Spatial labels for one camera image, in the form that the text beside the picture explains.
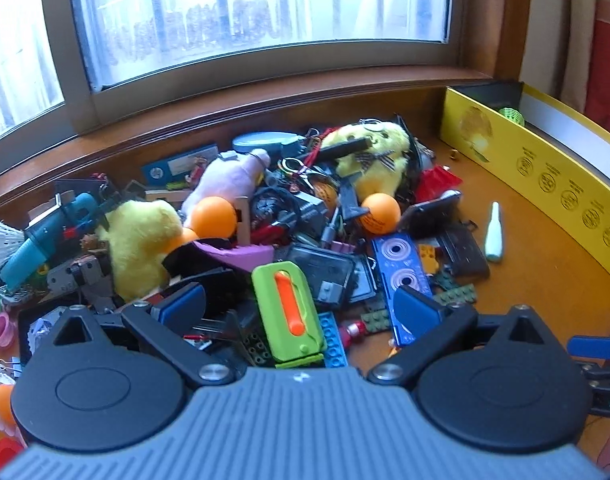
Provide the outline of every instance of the green lego brick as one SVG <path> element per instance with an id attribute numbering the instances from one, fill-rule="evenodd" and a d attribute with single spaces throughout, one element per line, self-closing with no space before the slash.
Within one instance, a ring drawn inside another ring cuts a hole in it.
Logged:
<path id="1" fill-rule="evenodd" d="M 272 355 L 269 353 L 265 342 L 256 332 L 252 332 L 243 339 L 243 346 L 254 366 L 274 365 L 274 360 L 272 359 Z"/>
<path id="2" fill-rule="evenodd" d="M 452 290 L 446 290 L 445 292 L 436 294 L 434 296 L 434 301 L 442 305 L 476 303 L 476 290 L 472 284 L 460 286 L 459 288 L 453 288 Z"/>
<path id="3" fill-rule="evenodd" d="M 378 334 L 379 332 L 391 330 L 389 311 L 386 308 L 362 314 L 361 320 L 365 323 L 367 332 L 370 334 Z"/>
<path id="4" fill-rule="evenodd" d="M 276 363 L 276 368 L 296 368 L 299 366 L 317 363 L 322 360 L 323 354 L 308 355 L 307 357 L 302 357 L 301 359 L 294 359 L 293 361 L 288 361 L 286 363 Z"/>
<path id="5" fill-rule="evenodd" d="M 459 288 L 459 284 L 454 281 L 451 274 L 444 270 L 434 275 L 434 281 L 443 290 L 454 290 L 455 288 Z"/>

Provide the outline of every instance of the ping pong ball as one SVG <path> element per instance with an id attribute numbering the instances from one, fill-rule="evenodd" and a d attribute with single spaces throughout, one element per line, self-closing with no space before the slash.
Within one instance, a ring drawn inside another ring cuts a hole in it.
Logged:
<path id="1" fill-rule="evenodd" d="M 189 227 L 198 238 L 229 238 L 236 224 L 234 207 L 224 198 L 208 196 L 192 209 Z"/>
<path id="2" fill-rule="evenodd" d="M 386 235 L 396 229 L 400 220 L 400 206 L 394 197 L 385 193 L 374 193 L 363 203 L 370 212 L 359 218 L 363 228 L 373 235 Z"/>

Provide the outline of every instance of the yellow stuffed animal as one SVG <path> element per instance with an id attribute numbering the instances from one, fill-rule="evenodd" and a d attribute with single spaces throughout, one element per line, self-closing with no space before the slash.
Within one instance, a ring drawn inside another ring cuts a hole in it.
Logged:
<path id="1" fill-rule="evenodd" d="M 363 176 L 354 183 L 356 195 L 361 202 L 374 193 L 394 196 L 407 167 L 407 158 L 403 152 L 409 150 L 409 136 L 395 123 L 348 124 L 330 133 L 323 140 L 322 147 L 361 137 L 370 138 L 371 148 L 338 159 L 336 172 L 339 176 L 363 172 Z"/>
<path id="2" fill-rule="evenodd" d="M 132 301 L 167 286 L 166 247 L 183 233 L 174 208 L 163 200 L 131 200 L 108 213 L 107 221 L 109 231 L 99 227 L 96 234 L 109 241 L 116 294 Z"/>

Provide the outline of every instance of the window frame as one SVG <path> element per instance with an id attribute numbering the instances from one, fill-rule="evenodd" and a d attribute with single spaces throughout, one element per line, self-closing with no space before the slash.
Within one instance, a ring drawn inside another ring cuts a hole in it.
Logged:
<path id="1" fill-rule="evenodd" d="M 74 136 L 144 110 L 205 92 L 280 76 L 363 66 L 458 66 L 464 0 L 449 0 L 447 41 L 320 41 L 272 46 L 195 60 L 94 92 L 74 14 L 78 0 L 42 0 L 64 103 L 0 137 L 0 173 Z"/>

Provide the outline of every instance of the window pane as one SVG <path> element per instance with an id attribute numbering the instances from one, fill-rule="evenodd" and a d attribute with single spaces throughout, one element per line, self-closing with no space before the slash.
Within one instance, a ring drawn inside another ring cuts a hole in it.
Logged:
<path id="1" fill-rule="evenodd" d="M 74 0 L 96 91 L 184 62 L 308 41 L 446 41 L 449 0 Z"/>
<path id="2" fill-rule="evenodd" d="M 62 101 L 41 0 L 0 0 L 0 135 Z"/>

